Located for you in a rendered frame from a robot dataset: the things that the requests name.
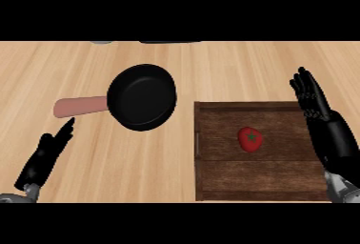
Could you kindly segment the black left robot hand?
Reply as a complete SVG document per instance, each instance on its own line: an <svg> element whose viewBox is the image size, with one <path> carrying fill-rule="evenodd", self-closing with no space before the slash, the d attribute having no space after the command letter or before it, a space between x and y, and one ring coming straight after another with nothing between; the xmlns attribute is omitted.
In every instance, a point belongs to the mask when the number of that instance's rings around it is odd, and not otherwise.
<svg viewBox="0 0 360 244"><path fill-rule="evenodd" d="M74 137L74 123L75 119L71 118L58 134L44 133L42 135L37 150L25 163L15 182L15 187L21 191L25 190L27 185L37 184L40 187L44 185L58 157Z"/></svg>

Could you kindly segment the red tomato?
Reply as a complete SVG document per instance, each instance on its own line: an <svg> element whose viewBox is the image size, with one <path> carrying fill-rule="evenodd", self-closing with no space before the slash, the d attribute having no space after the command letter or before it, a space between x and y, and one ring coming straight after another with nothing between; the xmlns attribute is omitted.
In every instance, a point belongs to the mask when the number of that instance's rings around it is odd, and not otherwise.
<svg viewBox="0 0 360 244"><path fill-rule="evenodd" d="M254 153L261 147L263 135L257 129L245 127L238 132L238 141L242 150L247 153Z"/></svg>

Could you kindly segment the dark wooden tray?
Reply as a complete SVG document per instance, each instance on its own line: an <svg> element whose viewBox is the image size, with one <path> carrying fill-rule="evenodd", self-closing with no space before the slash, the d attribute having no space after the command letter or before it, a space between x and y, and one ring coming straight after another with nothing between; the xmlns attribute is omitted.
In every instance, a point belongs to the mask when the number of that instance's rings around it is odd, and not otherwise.
<svg viewBox="0 0 360 244"><path fill-rule="evenodd" d="M261 147L245 152L242 128ZM195 103L195 199L325 201L326 183L306 119L294 102Z"/></svg>

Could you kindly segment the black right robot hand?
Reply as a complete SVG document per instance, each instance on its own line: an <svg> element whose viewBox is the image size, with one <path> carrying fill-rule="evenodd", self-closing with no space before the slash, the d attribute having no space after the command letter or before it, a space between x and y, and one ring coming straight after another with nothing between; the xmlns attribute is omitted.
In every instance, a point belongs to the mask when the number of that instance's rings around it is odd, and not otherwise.
<svg viewBox="0 0 360 244"><path fill-rule="evenodd" d="M360 146L342 115L331 109L313 74L304 67L289 80L304 113L314 153L325 170L360 188Z"/></svg>

